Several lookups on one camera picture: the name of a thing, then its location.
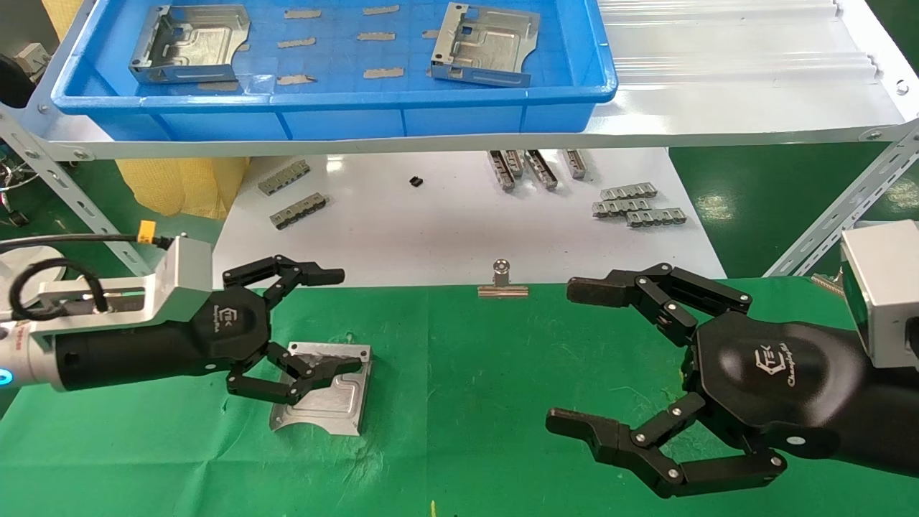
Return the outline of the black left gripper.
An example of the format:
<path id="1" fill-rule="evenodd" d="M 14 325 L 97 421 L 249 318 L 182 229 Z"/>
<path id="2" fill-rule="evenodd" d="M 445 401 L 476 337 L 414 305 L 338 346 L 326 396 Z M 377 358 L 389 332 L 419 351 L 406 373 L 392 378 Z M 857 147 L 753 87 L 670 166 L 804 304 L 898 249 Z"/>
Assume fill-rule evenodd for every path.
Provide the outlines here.
<path id="1" fill-rule="evenodd" d="M 274 282 L 262 297 L 243 288 L 264 279 Z M 335 376 L 359 372 L 363 363 L 336 355 L 310 360 L 268 343 L 267 307 L 280 304 L 299 286 L 334 286 L 344 280 L 344 269 L 324 269 L 282 255 L 229 269 L 223 272 L 228 290 L 213 292 L 188 321 L 57 336 L 60 385 L 79 391 L 230 370 L 230 395 L 296 405 L 312 390 L 331 386 Z M 290 383 L 244 375 L 263 358 L 282 370 Z"/>

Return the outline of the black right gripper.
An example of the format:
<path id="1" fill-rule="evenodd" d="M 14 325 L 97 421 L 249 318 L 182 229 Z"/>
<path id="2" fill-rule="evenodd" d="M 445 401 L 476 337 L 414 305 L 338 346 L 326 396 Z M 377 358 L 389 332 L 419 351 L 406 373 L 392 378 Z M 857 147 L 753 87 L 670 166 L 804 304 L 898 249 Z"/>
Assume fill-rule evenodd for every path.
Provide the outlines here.
<path id="1" fill-rule="evenodd" d="M 917 371 L 876 368 L 856 332 L 752 320 L 744 315 L 751 295 L 669 263 L 613 269 L 603 279 L 574 277 L 566 297 L 633 307 L 677 347 L 694 338 L 686 389 L 697 393 L 638 428 L 567 409 L 546 416 L 549 432 L 580 439 L 595 462 L 631 471 L 658 497 L 765 487 L 787 468 L 768 447 L 917 475 Z M 686 307 L 715 318 L 698 328 Z M 744 454 L 691 462 L 663 454 L 663 445 L 699 420 Z"/>

